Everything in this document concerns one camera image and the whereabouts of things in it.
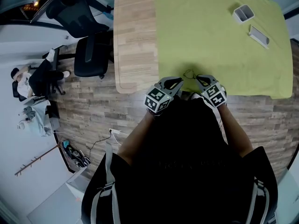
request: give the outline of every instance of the person sitting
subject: person sitting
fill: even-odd
[[[46,67],[50,66],[50,62],[53,62],[54,55],[55,50],[51,49],[48,56],[35,73],[33,73],[34,71],[31,70],[29,66],[25,66],[21,70],[19,70],[18,68],[14,68],[12,70],[10,75],[14,81],[18,82],[17,91],[20,95],[26,98],[35,95],[33,91],[41,90],[39,87],[41,80],[46,83],[62,80],[63,78],[70,76],[69,71],[60,72],[45,70]]]

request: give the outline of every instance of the backpack strap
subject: backpack strap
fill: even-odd
[[[254,182],[253,182],[253,190],[252,190],[252,197],[251,197],[251,203],[250,203],[250,208],[248,211],[248,216],[247,216],[247,220],[245,224],[250,224],[251,222],[251,218],[253,215],[253,211],[254,211],[254,206],[256,204],[256,196],[264,196],[266,198],[266,203],[265,203],[265,209],[263,212],[263,216],[261,219],[260,224],[264,224],[267,213],[268,213],[268,209],[269,209],[269,192],[266,189],[266,187],[263,185],[263,182],[259,181],[256,179],[256,177],[254,177]]]
[[[99,192],[94,196],[92,209],[91,209],[91,224],[96,224],[97,219],[97,206],[98,201],[103,196],[112,196],[112,215],[113,215],[113,223],[114,224],[121,224],[119,209],[118,209],[118,201],[117,201],[117,194],[115,189],[115,178],[111,173],[111,162],[112,162],[112,146],[106,143],[106,180],[107,184],[100,188]]]

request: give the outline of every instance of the white container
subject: white container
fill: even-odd
[[[250,20],[253,17],[254,17],[254,13],[247,4],[244,4],[244,5],[236,8],[233,12],[233,18],[239,24],[242,24],[242,23]]]
[[[268,48],[270,39],[268,37],[266,37],[261,31],[257,30],[254,26],[251,25],[250,27],[250,32],[249,32],[249,36],[257,41],[258,43],[260,43],[263,47],[265,47],[266,49]]]

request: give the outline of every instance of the coat rack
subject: coat rack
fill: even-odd
[[[23,164],[24,167],[23,167],[23,168],[20,168],[20,170],[19,170],[18,172],[16,172],[14,175],[15,175],[15,176],[18,176],[18,175],[20,174],[20,176],[21,176],[23,170],[25,170],[25,169],[28,168],[29,166],[32,167],[32,164],[33,164],[34,162],[36,162],[36,161],[38,161],[38,160],[41,160],[42,157],[45,156],[47,153],[51,152],[53,149],[55,149],[55,148],[57,148],[57,147],[60,147],[60,146],[59,146],[59,142],[56,144],[55,147],[51,148],[49,151],[45,152],[45,153],[42,154],[41,156],[39,156],[39,157],[37,157],[37,158],[34,157],[35,159],[34,159],[34,160],[31,160],[31,161],[32,161],[31,163],[29,163],[29,164],[27,164],[27,165],[24,165],[24,164]]]

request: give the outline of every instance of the wooden table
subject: wooden table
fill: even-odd
[[[115,0],[116,89],[133,93],[159,80],[154,0]]]

